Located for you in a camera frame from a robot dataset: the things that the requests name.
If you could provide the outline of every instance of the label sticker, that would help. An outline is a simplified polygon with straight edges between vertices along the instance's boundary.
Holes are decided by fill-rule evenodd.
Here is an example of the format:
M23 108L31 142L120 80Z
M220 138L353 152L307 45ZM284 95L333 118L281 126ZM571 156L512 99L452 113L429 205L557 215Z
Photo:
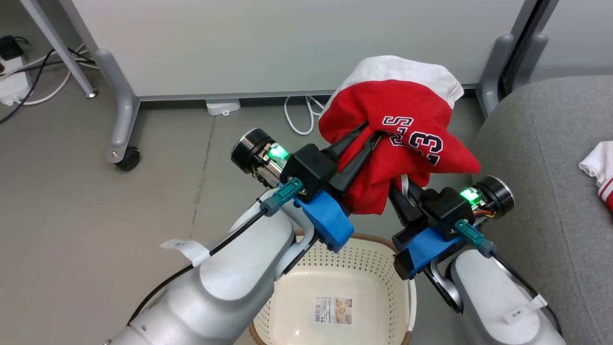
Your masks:
M351 325L352 317L352 299L315 296L313 322L316 324Z
M204 260L211 257L208 253L208 249L196 241L182 241L180 239L171 239L159 245L165 249L179 250L189 261L192 262L194 267L198 267Z
M534 297L533 300L524 304L523 306L518 306L517 308L509 311L507 314L503 315L503 318L510 324L513 324L527 315L530 315L531 312L541 309L542 307L547 306L547 301L540 294Z

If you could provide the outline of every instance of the green led light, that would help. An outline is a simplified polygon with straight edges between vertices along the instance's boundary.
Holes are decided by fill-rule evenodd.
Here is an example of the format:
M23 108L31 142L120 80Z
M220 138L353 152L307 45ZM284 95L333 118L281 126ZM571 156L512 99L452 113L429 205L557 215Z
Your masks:
M468 200L471 206L474 206L481 201L481 195L479 195L479 193L475 192L474 190L471 190L470 188L461 191L460 195L462 195L466 200Z
M268 150L267 156L281 169L285 168L287 159L289 159L289 153L283 148L283 146L277 143L272 144L270 150Z

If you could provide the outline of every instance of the gray cushion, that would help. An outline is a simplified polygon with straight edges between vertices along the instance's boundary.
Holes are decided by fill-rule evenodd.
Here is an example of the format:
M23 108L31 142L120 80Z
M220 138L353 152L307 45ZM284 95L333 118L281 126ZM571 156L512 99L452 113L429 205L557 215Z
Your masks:
M613 217L577 165L613 140L613 77L529 84L485 121L473 152L516 208L485 234L557 312L568 344L613 344Z

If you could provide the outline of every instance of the red and white garment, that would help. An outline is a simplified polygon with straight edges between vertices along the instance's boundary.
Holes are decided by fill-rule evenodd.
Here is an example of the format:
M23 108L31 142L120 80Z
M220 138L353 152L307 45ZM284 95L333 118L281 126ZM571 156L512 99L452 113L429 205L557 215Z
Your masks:
M603 141L579 163L581 170L596 178L598 196L613 210L613 141Z
M447 131L462 86L444 67L397 56L360 62L332 95L319 131L329 143L367 123L340 159L343 169L374 132L386 132L345 201L356 214L381 214L390 182L424 187L430 173L478 173L477 159Z

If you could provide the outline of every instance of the green connector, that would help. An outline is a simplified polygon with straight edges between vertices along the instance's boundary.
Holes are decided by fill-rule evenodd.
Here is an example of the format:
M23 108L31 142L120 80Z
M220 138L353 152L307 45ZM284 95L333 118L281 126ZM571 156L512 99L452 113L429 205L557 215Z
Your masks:
M298 195L300 191L304 189L304 187L305 186L302 184L301 180L296 178L291 179L281 188L279 188L279 190L272 195L272 198L279 205L283 205Z
M474 226L470 225L466 220L460 219L454 225L454 230L457 231L462 237L475 246L481 255L489 258L492 256L490 252L496 251L496 245L491 241L488 241L482 233L478 232Z
M304 187L301 180L293 178L281 186L271 197L262 201L260 209L265 209L266 217L270 217L279 211L281 206L298 195Z

